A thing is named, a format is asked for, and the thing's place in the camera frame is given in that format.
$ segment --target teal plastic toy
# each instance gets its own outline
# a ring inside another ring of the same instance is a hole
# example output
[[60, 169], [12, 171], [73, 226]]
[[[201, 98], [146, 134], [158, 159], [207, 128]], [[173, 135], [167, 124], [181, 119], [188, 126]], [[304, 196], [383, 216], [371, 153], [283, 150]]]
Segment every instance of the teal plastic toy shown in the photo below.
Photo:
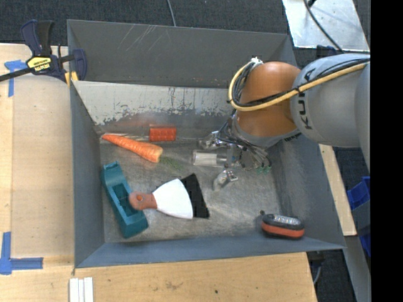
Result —
[[127, 184], [118, 161], [103, 166], [101, 181], [123, 236], [128, 238], [148, 228], [149, 224], [144, 212], [135, 210], [128, 202], [128, 195], [132, 190]]

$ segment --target blue tape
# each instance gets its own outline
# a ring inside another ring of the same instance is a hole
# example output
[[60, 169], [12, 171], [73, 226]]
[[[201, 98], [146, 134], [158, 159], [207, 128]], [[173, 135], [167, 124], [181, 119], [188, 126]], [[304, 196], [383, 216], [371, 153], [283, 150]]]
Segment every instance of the blue tape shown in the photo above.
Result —
[[[5, 62], [4, 66], [6, 66], [10, 72], [26, 68], [26, 64], [21, 60], [12, 60], [10, 62]], [[12, 78], [9, 80], [8, 83], [8, 97], [10, 98], [13, 95], [14, 95], [14, 79]]]
[[3, 233], [3, 244], [1, 245], [0, 274], [2, 275], [10, 275], [12, 271], [43, 268], [43, 257], [12, 259], [10, 254], [11, 232], [7, 232]]

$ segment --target orange and black remote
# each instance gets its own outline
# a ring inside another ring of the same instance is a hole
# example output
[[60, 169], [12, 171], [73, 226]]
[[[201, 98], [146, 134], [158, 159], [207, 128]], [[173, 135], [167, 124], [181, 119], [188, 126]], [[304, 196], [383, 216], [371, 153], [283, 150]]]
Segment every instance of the orange and black remote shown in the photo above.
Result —
[[287, 238], [300, 238], [305, 232], [304, 223], [298, 218], [276, 214], [264, 215], [261, 227], [267, 234]]

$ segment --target yellow label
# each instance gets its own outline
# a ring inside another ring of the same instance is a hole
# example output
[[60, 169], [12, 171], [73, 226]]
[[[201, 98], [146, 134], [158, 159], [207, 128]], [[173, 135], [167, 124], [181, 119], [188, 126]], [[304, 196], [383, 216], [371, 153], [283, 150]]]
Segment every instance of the yellow label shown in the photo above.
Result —
[[51, 62], [52, 59], [49, 57], [34, 57], [30, 59], [26, 64], [29, 68], [34, 68], [35, 72], [39, 72], [40, 70], [49, 68]]

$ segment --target wooden handle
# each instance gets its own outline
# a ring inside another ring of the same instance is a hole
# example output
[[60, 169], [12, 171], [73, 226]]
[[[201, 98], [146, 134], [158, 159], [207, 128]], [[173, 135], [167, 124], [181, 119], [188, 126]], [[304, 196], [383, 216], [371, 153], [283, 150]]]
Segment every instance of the wooden handle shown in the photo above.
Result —
[[153, 194], [134, 191], [128, 195], [128, 201], [136, 210], [157, 209], [157, 201]]

